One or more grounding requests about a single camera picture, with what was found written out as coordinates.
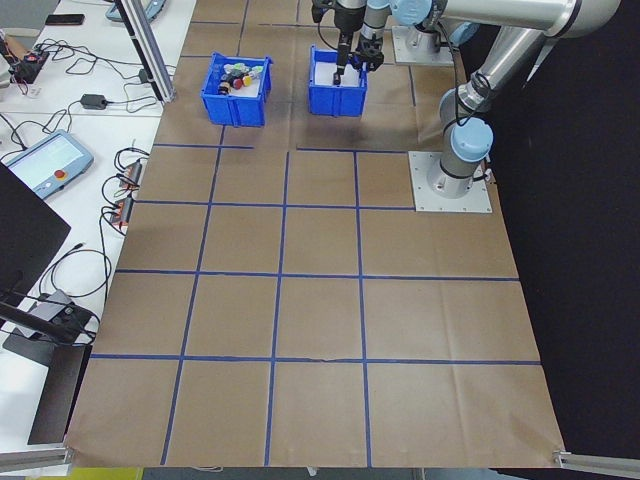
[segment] grid square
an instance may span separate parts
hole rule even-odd
[[[155,143],[219,145],[222,126],[211,123],[202,100],[187,95],[164,106]]]
[[[502,217],[363,211],[364,272],[372,275],[514,278]]]
[[[435,102],[438,106],[442,96],[453,88],[453,69],[448,67],[411,67],[411,78],[418,105],[434,105]]]
[[[287,203],[355,205],[353,155],[336,152],[292,153]]]
[[[262,465],[269,368],[186,361],[167,466]]]
[[[326,117],[309,113],[308,106],[297,101],[293,104],[291,131],[298,149],[384,152],[418,149],[416,112],[412,105],[372,103],[367,104],[361,117]]]
[[[367,280],[365,312],[369,358],[539,360],[517,282]]]
[[[269,67],[272,88],[268,102],[290,102],[292,99],[296,48],[295,31],[295,27],[279,25],[245,25],[242,32],[241,57],[264,58],[269,56],[273,60]]]
[[[180,354],[192,288],[193,275],[116,273],[93,352]]]
[[[441,285],[366,280],[367,357],[451,360]]]
[[[284,278],[281,288],[279,357],[362,358],[357,280]]]
[[[362,366],[279,363],[270,466],[366,466]]]
[[[210,61],[208,57],[180,58],[174,79],[176,101],[164,106],[156,144],[220,144],[222,126],[211,123],[198,95],[209,71]]]
[[[173,85],[177,90],[177,101],[200,99],[202,82],[209,72],[210,53],[206,57],[180,57],[178,68],[173,77]]]
[[[359,153],[360,205],[412,207],[413,193],[406,153]]]
[[[270,357],[276,279],[200,276],[190,355]]]
[[[265,104],[265,125],[260,128],[227,128],[224,145],[255,148],[288,148],[289,125],[291,123],[291,103],[267,101]]]
[[[367,77],[367,105],[373,103],[413,105],[409,67],[383,65],[380,68],[378,72]]]
[[[249,2],[247,23],[295,23],[298,0],[278,0],[276,5],[269,2]]]
[[[65,439],[74,466],[159,465],[177,368],[169,360],[89,361]]]
[[[280,208],[213,207],[202,268],[276,273],[281,231]]]
[[[307,274],[357,274],[355,211],[287,209],[284,271]]]
[[[212,148],[154,147],[138,198],[208,202],[217,156]]]
[[[246,2],[238,0],[216,0],[196,2],[191,21],[197,22],[237,22],[244,17]]]
[[[223,149],[213,199],[231,203],[282,203],[284,150]]]
[[[374,466],[466,466],[452,366],[370,364],[368,379]]]
[[[118,267],[195,270],[206,214],[200,205],[137,204]]]
[[[541,366],[456,365],[455,372],[470,466],[555,466],[551,452],[564,448]]]
[[[181,55],[211,56],[212,51],[235,56],[240,43],[240,25],[191,23]]]
[[[447,282],[442,292],[454,358],[540,360],[519,282]]]

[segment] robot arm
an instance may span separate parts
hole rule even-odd
[[[493,142],[491,128],[478,118],[491,100],[546,37],[579,37],[597,30],[614,15],[621,0],[367,0],[358,50],[364,62],[382,58],[382,31],[389,12],[399,23],[422,31],[447,31],[459,22],[501,26],[487,59],[468,83],[440,102],[444,151],[427,174],[441,196],[463,196],[477,165]]]
[[[333,84],[340,85],[349,57],[353,34],[362,28],[365,17],[366,0],[313,0],[311,15],[313,21],[320,24],[327,10],[334,11],[333,23],[340,31],[338,40],[338,60]]]

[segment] blue storage bin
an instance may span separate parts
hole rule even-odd
[[[316,63],[336,63],[338,52],[317,50],[311,46],[311,64],[309,68],[309,111],[316,115],[334,117],[359,117],[364,110],[367,95],[367,72],[360,72],[357,87],[342,85],[317,85],[315,83]]]
[[[244,63],[248,67],[262,66],[262,76],[257,97],[238,97],[233,94],[219,95],[220,78],[224,75],[224,65],[227,63]],[[225,57],[214,52],[211,55],[211,65],[204,80],[200,96],[204,107],[213,123],[233,125],[234,127],[262,127],[265,124],[264,104],[271,91],[270,57],[242,58]]]

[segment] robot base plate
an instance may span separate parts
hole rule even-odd
[[[440,155],[440,152],[409,152],[416,212],[492,213],[484,181],[473,182],[471,190],[462,198],[444,198],[431,189],[427,182],[427,172],[431,165],[440,160]],[[475,176],[480,175],[482,169],[478,167]]]
[[[453,57],[447,47],[443,47],[436,54],[427,51],[424,48],[407,47],[407,35],[409,35],[409,27],[394,26],[391,27],[393,32],[393,49],[396,54],[396,64],[398,65],[426,65],[432,67],[452,67]]]

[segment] black device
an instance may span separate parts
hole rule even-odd
[[[0,263],[0,326],[9,321],[35,332],[32,339],[27,339],[16,329],[3,346],[47,365],[56,344],[74,342],[89,320],[87,315],[76,311],[73,303],[67,303],[66,296],[55,300],[63,300],[61,303],[65,303],[64,306],[46,302],[44,298],[40,311],[36,309],[33,314],[16,307],[53,260],[67,238],[70,227],[1,164],[0,224],[0,245],[3,250]],[[43,309],[48,310],[47,320],[42,314]]]
[[[45,25],[82,25],[83,23],[83,13],[51,14],[44,22]]]
[[[9,51],[4,42],[0,42],[0,54],[9,64],[12,81],[29,85],[35,82],[36,77],[49,57],[49,52],[34,48],[23,58],[18,58]]]

